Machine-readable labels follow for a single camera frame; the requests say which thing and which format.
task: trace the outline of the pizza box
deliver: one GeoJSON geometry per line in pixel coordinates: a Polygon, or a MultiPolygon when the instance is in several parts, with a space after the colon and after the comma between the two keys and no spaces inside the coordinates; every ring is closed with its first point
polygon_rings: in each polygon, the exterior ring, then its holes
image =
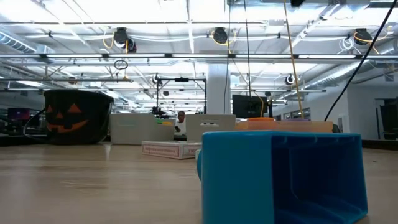
{"type": "Polygon", "coordinates": [[[173,159],[195,158],[196,150],[201,149],[201,142],[185,141],[143,141],[142,153],[173,159]]]}

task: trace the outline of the blue plastic bin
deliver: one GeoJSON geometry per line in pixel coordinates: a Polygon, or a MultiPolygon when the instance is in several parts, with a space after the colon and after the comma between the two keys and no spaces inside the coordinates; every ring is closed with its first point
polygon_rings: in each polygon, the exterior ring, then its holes
{"type": "Polygon", "coordinates": [[[203,224],[354,223],[368,213],[358,134],[205,133],[203,224]]]}

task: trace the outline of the desk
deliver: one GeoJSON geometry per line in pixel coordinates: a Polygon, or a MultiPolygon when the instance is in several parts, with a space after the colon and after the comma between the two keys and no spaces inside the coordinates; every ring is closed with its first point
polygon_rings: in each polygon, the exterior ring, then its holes
{"type": "MultiPolygon", "coordinates": [[[[398,152],[364,150],[369,217],[396,223],[398,152]]],[[[0,147],[0,217],[13,224],[200,224],[195,160],[137,146],[0,147]]]]}

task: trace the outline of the screen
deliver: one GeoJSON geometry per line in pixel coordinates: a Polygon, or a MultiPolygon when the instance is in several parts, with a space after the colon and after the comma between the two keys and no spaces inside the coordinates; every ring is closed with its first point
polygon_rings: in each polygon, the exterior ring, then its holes
{"type": "Polygon", "coordinates": [[[13,121],[27,121],[30,118],[28,108],[8,108],[7,117],[13,121]]]}
{"type": "MultiPolygon", "coordinates": [[[[263,113],[267,112],[267,98],[261,97],[264,101],[263,113]]],[[[259,118],[261,114],[262,102],[257,96],[232,95],[232,111],[237,118],[259,118]]]]}

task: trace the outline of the jack-o'-lantern face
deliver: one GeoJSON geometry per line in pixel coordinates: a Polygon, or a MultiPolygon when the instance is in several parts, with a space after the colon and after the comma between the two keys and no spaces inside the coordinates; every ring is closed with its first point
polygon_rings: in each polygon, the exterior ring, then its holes
{"type": "Polygon", "coordinates": [[[81,110],[72,104],[65,114],[48,105],[46,109],[47,129],[51,132],[69,133],[81,129],[88,120],[81,120],[81,110]]]}

